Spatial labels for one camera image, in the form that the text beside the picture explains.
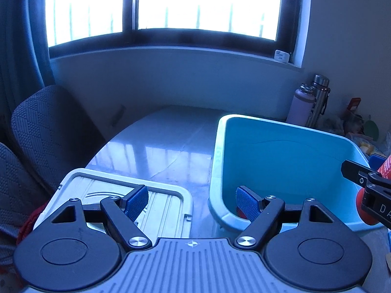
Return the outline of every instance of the small white device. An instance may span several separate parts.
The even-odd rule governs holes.
[[[289,54],[280,50],[276,50],[274,53],[274,59],[281,63],[289,62]]]

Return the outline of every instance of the wall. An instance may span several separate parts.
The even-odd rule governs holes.
[[[57,82],[78,98],[108,139],[170,104],[282,119],[293,91],[314,73],[331,80],[328,112],[341,111],[359,96],[360,113],[371,114],[384,135],[391,124],[390,10],[391,0],[311,0],[309,19],[303,16],[308,32],[300,33],[307,37],[305,47],[302,42],[298,47],[304,53],[301,68],[180,48],[91,52],[56,58],[52,67]],[[109,124],[121,104],[126,111],[113,128]]]

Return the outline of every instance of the gray fabric chair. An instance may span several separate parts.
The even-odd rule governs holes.
[[[55,191],[71,170],[85,167],[105,140],[63,87],[48,86],[12,113],[16,141],[40,177]]]
[[[12,256],[19,228],[48,200],[48,194],[0,143],[0,266],[14,272]]]

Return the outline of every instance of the pink water bottle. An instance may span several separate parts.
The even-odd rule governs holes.
[[[292,125],[305,126],[314,102],[314,88],[306,84],[301,84],[294,92],[286,122]]]

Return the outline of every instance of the stainless steel thermos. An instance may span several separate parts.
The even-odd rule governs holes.
[[[311,83],[311,86],[314,88],[316,100],[312,106],[310,116],[305,125],[308,128],[313,128],[316,125],[319,116],[325,114],[328,95],[330,93],[330,88],[328,87],[329,83],[330,80],[322,75],[315,75],[314,81]]]

